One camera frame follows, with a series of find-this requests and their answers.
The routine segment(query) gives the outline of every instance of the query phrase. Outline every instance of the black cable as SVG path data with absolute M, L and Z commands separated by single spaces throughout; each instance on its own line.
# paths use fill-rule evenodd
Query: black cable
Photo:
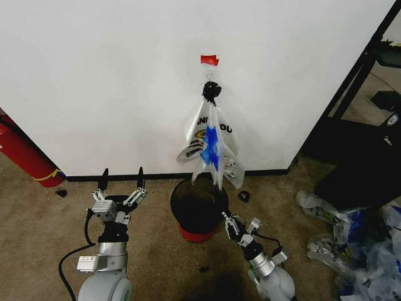
M 264 240 L 275 241 L 277 243 L 278 247 L 281 248 L 281 243 L 276 238 L 260 235 L 258 232 L 254 232 L 253 235 L 257 236 L 257 237 L 260 237 L 260 238 L 263 238 Z
M 85 239 L 86 239 L 86 242 L 87 242 L 88 244 L 87 244 L 86 246 L 82 246 L 81 248 L 75 249 L 75 250 L 73 250 L 73 251 L 67 253 L 66 255 L 64 255 L 64 257 L 63 257 L 63 258 L 60 260 L 60 262 L 58 263 L 58 274 L 60 275 L 61 281 L 63 281 L 64 286 L 66 287 L 68 293 L 70 294 L 71 300 L 72 300 L 72 301 L 76 301 L 76 297 L 75 297 L 75 294 L 74 294 L 73 289 L 71 288 L 71 285 L 68 283 L 67 278 L 65 278 L 65 276 L 64 276 L 64 272 L 63 272 L 63 262 L 64 262 L 69 256 L 71 256 L 72 254 L 77 253 L 77 252 L 79 252 L 79 251 L 85 250 L 85 249 L 87 249 L 87 248 L 90 248 L 90 247 L 96 245 L 96 243 L 93 243 L 93 242 L 90 240 L 89 234 L 88 234 L 89 220 L 90 220 L 90 218 L 91 218 L 93 215 L 94 215 L 93 211 L 92 211 L 91 209 L 88 209 L 88 212 L 87 212 L 87 214 L 86 214 L 85 225 L 84 225 L 84 228 L 83 228 L 83 232 L 84 232 L 84 234 L 85 234 Z

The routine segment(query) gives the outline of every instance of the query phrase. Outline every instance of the black clip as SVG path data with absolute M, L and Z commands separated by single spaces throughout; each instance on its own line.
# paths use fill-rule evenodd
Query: black clip
M 220 92 L 221 92 L 221 87 L 219 86 L 219 84 L 209 81 L 205 83 L 202 95 L 208 102 L 211 102 L 214 104 L 214 106 L 216 106 L 214 98 L 219 96 Z
M 242 190 L 238 194 L 238 197 L 242 202 L 248 203 L 249 202 L 249 198 L 251 197 L 251 194 L 249 192 L 247 192 L 246 190 Z

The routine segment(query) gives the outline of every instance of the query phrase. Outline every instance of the trash can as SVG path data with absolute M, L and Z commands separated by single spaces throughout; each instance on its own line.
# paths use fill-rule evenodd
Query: trash can
M 228 210 L 227 193 L 213 185 L 212 179 L 198 177 L 183 180 L 171 195 L 171 211 L 182 236 L 195 243 L 208 240 L 222 221 L 222 211 Z

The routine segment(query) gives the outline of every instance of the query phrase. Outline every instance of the red bin base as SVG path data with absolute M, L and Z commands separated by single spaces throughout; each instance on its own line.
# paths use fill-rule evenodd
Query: red bin base
M 193 243 L 202 243 L 203 241 L 208 240 L 212 237 L 213 233 L 215 232 L 216 228 L 214 228 L 211 232 L 206 234 L 196 234 L 196 233 L 189 233 L 186 230 L 182 229 L 181 225 L 178 224 L 178 229 L 180 230 L 182 236 L 187 240 Z

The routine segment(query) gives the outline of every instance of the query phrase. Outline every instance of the white wall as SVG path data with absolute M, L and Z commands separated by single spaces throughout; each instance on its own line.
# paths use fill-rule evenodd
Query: white wall
M 0 2 L 0 106 L 68 175 L 188 172 L 200 55 L 247 169 L 286 169 L 393 0 Z

